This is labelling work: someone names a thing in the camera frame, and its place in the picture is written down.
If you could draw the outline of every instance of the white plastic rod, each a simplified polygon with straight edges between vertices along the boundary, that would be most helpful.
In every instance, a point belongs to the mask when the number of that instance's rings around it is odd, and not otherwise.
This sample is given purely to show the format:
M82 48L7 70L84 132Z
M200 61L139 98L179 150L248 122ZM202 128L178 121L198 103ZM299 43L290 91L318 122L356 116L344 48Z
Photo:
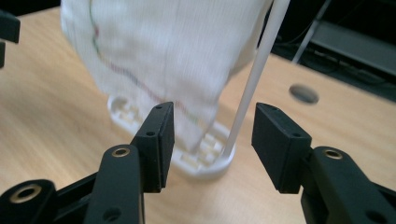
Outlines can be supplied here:
M319 23L324 13L326 12L327 8L329 7L331 1L332 0L326 0L326 2L324 2L323 6L320 8L320 11L318 12L317 16L314 18L314 21L312 21L311 27L309 27L308 32L306 32L303 42L301 43L296 54L294 55L293 60L291 60L292 63L298 63L300 61L300 58L303 55L306 46L308 46L309 41L311 41L312 36L317 30Z
M228 158L231 155L233 145L236 141L236 136L239 134L239 130L241 129L251 98L256 90L257 83L262 75L262 70L264 69L268 56L270 55L271 48L275 43L277 32L279 31L280 25L285 17L289 2L290 0L275 0L273 3L270 17L262 35L262 42L260 43L256 59L254 60L251 68L241 103L236 111L235 119L233 120L233 127L230 130L230 135L224 148L222 156L225 158Z

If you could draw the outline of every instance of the table surface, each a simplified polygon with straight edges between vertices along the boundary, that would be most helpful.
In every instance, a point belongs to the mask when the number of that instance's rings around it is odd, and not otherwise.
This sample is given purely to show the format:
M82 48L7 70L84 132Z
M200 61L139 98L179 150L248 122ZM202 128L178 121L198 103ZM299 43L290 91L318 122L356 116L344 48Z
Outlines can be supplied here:
M218 121L231 127L250 65L220 97ZM308 105L289 93L304 84ZM21 17L19 45L7 43L0 70L0 192L29 179L57 189L98 170L103 152L129 143L107 97L65 40L59 9ZM348 153L374 182L396 189L396 104L271 56L237 137L228 172L196 180L171 166L161 194L146 194L147 223L304 223L301 194L282 195L250 146L256 102L281 108L313 137L312 147Z

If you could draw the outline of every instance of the white plastic stand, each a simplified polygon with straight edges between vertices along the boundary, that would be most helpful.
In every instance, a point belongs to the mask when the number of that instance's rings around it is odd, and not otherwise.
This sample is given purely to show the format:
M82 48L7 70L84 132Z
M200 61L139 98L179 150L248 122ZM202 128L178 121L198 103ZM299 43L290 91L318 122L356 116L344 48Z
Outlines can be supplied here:
M248 105L256 90L271 48L274 45L289 2L290 0L275 0L273 3L271 14L262 36L262 42L250 71L231 131L229 132L227 128L215 122L205 135L200 148L194 150L193 153L175 145L172 163L186 175L201 179L214 178L223 175L230 166L235 153L236 136L239 134L242 122L248 111ZM137 133L143 122L137 116L138 108L133 107L122 98L111 96L108 99L107 107L115 123L132 135Z

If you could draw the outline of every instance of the white plastic base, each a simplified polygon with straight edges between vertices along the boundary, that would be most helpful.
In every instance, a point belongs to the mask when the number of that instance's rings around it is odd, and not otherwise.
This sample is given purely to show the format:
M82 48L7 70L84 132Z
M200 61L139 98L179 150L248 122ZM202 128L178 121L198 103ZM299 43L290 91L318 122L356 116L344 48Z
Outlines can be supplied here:
M107 108L113 121L132 134L137 133L143 120L138 116L138 108L120 97L110 96ZM200 179L223 175L233 160L235 145L229 156L224 155L224 147L230 131L215 122L205 135L198 150L193 153L174 146L171 162L183 173Z

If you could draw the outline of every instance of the black plastic bracket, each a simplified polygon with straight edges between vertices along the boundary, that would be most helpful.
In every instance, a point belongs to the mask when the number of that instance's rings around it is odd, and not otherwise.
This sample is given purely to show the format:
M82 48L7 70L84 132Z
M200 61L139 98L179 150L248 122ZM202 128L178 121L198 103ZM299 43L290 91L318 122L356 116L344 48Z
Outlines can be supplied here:
M258 103L252 145L280 193L304 187L308 224L396 223L396 193L372 183L343 151L311 137L280 109Z
M174 143L173 103L157 105L131 145L105 152L96 174L58 191L48 180L6 191L0 223L145 223L143 193L165 187Z
M0 40L8 40L14 43L20 42L21 22L12 14L0 9ZM4 67L6 55L6 43L0 41L0 68Z

